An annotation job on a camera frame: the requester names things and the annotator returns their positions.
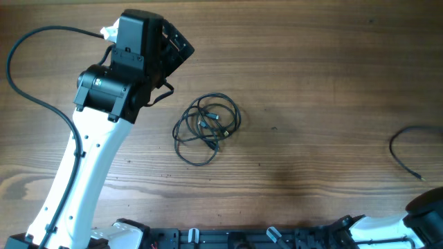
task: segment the wooden table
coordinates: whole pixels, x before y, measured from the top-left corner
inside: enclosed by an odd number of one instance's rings
[[[8,6],[0,10],[0,245],[25,232],[49,191],[69,136],[50,111],[15,94],[5,60],[15,40],[46,25],[98,32],[125,8],[171,21],[195,47],[169,82],[176,93],[142,109],[114,160],[93,225],[120,217],[154,228],[317,225],[346,214],[385,216],[443,183],[441,1],[426,3],[188,2]],[[78,75],[108,43],[64,31],[19,48],[12,75],[26,92],[72,113]],[[158,95],[165,90],[155,90]],[[196,97],[229,95],[243,124],[214,161],[174,152],[174,123]],[[201,143],[189,144],[203,158]]]

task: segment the wood grain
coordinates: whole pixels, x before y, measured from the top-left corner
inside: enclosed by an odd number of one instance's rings
[[[383,216],[443,183],[441,136],[410,133],[396,146],[426,182],[395,164],[387,148],[403,126],[443,123],[442,7],[437,1],[8,6],[0,9],[0,68],[29,30],[57,24],[98,32],[125,8],[162,14],[195,47],[169,78],[176,93],[143,109],[120,148],[94,226],[120,217],[152,227],[227,228]],[[77,76],[106,47],[63,31],[38,34],[17,51],[12,74],[26,92],[71,113]],[[4,71],[0,80],[4,245],[40,209],[69,129],[13,93]],[[234,99],[244,120],[213,163],[193,167],[175,155],[172,127],[193,99],[212,91]],[[193,159],[210,154],[197,142],[182,148]]]

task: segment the wooden tabletop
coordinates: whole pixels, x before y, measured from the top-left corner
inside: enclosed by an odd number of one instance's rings
[[[173,23],[195,47],[169,77],[175,94],[141,110],[109,170],[93,220],[153,228],[319,225],[346,214],[385,216],[443,183],[441,136],[406,125],[443,124],[441,1],[187,2],[0,9],[0,245],[25,232],[42,206],[69,137],[55,114],[5,81],[9,49],[47,25],[97,32],[125,8]],[[78,75],[109,43],[65,31],[19,47],[12,76],[69,116]],[[153,95],[165,92],[155,90]],[[242,111],[240,130],[211,164],[174,152],[172,128],[200,95],[222,92]],[[185,156],[211,151],[199,142]]]

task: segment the robotic arm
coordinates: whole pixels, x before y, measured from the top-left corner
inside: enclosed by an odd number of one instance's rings
[[[73,121],[83,151],[76,151],[71,133],[48,197],[27,233],[13,235],[6,248],[128,249],[323,249],[443,248],[443,188],[411,202],[408,213],[373,219],[345,216],[337,222],[293,230],[150,229],[119,219],[109,228],[90,230],[98,197],[118,148],[134,125],[141,107],[171,95],[166,77],[194,53],[183,35],[162,16],[125,10],[117,25],[105,30],[110,66],[90,66],[78,78]],[[170,89],[152,104],[151,91]],[[74,160],[80,166],[54,228],[56,215]]]

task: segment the cable plug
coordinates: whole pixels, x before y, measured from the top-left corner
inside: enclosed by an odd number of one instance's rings
[[[204,122],[203,120],[200,120],[200,121],[199,121],[199,125],[200,125],[201,127],[203,127],[204,129],[209,128],[209,125],[206,124],[206,122]]]
[[[219,119],[219,116],[217,114],[215,114],[215,113],[207,113],[205,115],[206,115],[206,117],[212,118],[213,120],[218,120]]]
[[[217,146],[217,144],[213,141],[205,141],[205,143],[208,145],[208,147],[210,147],[211,150],[215,150],[215,147]]]

